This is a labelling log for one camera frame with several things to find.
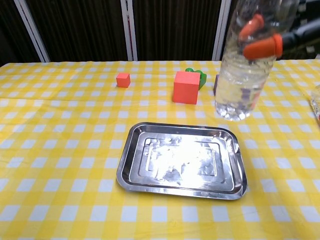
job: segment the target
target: orange foam block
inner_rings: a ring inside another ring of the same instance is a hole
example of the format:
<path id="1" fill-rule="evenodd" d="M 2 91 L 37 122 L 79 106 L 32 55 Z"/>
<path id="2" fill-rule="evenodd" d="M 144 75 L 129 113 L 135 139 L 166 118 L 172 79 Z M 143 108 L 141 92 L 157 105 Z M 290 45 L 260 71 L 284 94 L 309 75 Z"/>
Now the orange foam block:
<path id="1" fill-rule="evenodd" d="M 178 71 L 173 82 L 173 98 L 175 103 L 197 104 L 200 73 Z"/>
<path id="2" fill-rule="evenodd" d="M 130 74 L 129 73 L 119 73 L 116 76 L 116 86 L 119 88 L 127 88 L 130 85 Z"/>

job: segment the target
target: stainless steel tray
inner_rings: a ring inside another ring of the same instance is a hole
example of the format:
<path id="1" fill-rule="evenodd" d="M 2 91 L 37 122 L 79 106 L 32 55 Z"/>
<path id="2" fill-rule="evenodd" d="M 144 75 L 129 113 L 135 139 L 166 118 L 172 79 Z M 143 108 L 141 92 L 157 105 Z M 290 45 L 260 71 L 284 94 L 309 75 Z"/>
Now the stainless steel tray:
<path id="1" fill-rule="evenodd" d="M 247 178 L 236 136 L 223 128 L 141 122 L 116 173 L 129 191 L 236 200 Z"/>

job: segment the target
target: yellow checkered tablecloth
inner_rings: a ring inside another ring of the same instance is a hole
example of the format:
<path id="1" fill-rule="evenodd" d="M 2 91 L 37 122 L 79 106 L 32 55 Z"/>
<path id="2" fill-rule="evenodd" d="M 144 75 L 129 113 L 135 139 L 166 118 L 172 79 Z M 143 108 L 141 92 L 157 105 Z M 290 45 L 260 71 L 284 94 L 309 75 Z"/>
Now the yellow checkered tablecloth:
<path id="1" fill-rule="evenodd" d="M 171 101 L 176 71 L 208 74 L 198 104 Z M 212 61 L 16 63 L 0 68 L 0 238 L 319 239 L 319 60 L 274 64 L 249 118 L 214 108 Z M 116 87 L 128 72 L 129 88 Z M 139 122 L 230 129 L 248 191 L 236 201 L 128 192 L 116 168 Z"/>

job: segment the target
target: green object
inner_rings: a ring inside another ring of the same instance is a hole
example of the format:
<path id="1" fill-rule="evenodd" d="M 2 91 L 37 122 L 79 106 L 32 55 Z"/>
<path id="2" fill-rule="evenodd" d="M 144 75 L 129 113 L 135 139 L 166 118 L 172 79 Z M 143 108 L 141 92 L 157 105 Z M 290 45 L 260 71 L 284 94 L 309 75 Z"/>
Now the green object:
<path id="1" fill-rule="evenodd" d="M 194 71 L 191 67 L 186 68 L 185 72 L 200 73 L 199 90 L 205 85 L 205 83 L 207 81 L 207 74 L 203 73 L 200 70 Z"/>

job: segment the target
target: small red cube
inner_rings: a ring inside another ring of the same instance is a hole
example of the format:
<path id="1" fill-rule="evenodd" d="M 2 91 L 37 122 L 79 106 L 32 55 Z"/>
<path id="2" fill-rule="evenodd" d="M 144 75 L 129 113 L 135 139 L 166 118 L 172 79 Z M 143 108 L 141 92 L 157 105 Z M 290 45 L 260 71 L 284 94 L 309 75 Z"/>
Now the small red cube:
<path id="1" fill-rule="evenodd" d="M 116 86 L 119 88 L 127 88 L 130 85 L 130 74 L 129 73 L 119 73 L 116 76 Z"/>
<path id="2" fill-rule="evenodd" d="M 178 71 L 173 82 L 175 103 L 197 104 L 200 83 L 199 72 Z"/>

